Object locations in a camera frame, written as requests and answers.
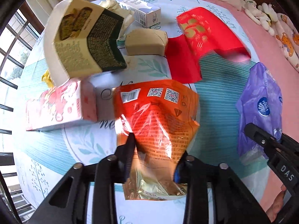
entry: pink bed sheet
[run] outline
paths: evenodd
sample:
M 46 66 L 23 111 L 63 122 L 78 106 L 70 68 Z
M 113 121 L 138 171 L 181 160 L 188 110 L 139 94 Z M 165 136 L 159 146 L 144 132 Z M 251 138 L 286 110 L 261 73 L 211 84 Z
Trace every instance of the pink bed sheet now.
M 204 0 L 228 9 L 242 26 L 250 39 L 260 61 L 269 69 L 281 88 L 283 97 L 282 126 L 283 132 L 299 141 L 299 74 L 280 51 L 276 39 L 260 25 L 253 22 L 244 12 L 219 0 Z M 273 203 L 281 191 L 281 182 L 272 172 L 269 175 L 266 192 L 260 202 L 264 210 Z

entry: warning triangle icon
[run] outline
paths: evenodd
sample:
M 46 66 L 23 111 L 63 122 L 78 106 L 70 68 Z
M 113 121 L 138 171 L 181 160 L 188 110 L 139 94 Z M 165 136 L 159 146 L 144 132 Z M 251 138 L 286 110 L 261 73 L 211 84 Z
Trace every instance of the warning triangle icon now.
M 182 111 L 178 109 L 174 109 L 174 112 L 177 117 L 179 117 L 179 115 L 182 113 Z

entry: orange plastic bag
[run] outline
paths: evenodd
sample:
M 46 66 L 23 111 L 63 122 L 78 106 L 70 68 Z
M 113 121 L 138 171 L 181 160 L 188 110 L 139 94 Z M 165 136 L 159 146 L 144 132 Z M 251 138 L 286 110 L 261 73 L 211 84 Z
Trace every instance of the orange plastic bag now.
M 129 132 L 137 139 L 127 200 L 174 200 L 186 185 L 173 182 L 177 162 L 195 136 L 198 94 L 174 80 L 142 82 L 114 90 L 117 144 Z

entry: white and teal tablecloth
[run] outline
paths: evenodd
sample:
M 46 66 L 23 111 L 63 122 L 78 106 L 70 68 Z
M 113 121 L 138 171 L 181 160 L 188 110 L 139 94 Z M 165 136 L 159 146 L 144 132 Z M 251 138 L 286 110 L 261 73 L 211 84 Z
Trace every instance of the white and teal tablecloth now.
M 200 60 L 203 80 L 188 85 L 200 96 L 201 124 L 189 153 L 209 164 L 226 162 L 242 178 L 257 200 L 260 200 L 269 174 L 266 161 L 245 167 L 239 161 L 236 150 L 239 115 L 235 103 L 243 91 L 249 69 L 259 61 L 248 37 L 231 13 L 215 4 L 202 0 L 144 1 L 161 7 L 161 22 L 151 29 L 164 30 L 170 38 L 181 34 L 176 16 L 201 6 L 218 16 L 250 49 L 252 61 L 245 63 L 231 63 L 217 54 L 209 54 Z M 141 25 L 134 22 L 128 31 L 139 27 Z M 121 52 L 126 54 L 125 49 L 121 49 Z M 96 88 L 98 123 L 50 132 L 26 132 L 25 102 L 39 97 L 47 90 L 47 85 L 41 81 L 46 69 L 41 35 L 21 77 L 18 88 L 19 108 L 15 112 L 17 119 L 13 131 L 18 177 L 24 196 L 34 207 L 38 207 L 74 163 L 93 164 L 115 151 L 116 134 L 110 97 L 112 87 L 121 83 L 171 78 L 166 58 L 158 55 L 130 57 L 127 69 L 90 78 Z M 116 186 L 115 191 L 119 224 L 182 223 L 185 198 L 158 202 L 125 201 L 122 187 Z M 91 220 L 91 203 L 92 198 L 89 198 L 88 223 Z

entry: red box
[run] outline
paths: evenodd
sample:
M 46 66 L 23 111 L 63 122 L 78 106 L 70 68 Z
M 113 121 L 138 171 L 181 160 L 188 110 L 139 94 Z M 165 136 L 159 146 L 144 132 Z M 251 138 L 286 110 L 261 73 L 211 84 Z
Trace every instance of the red box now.
M 78 78 L 27 101 L 26 130 L 55 130 L 96 121 L 95 89 Z

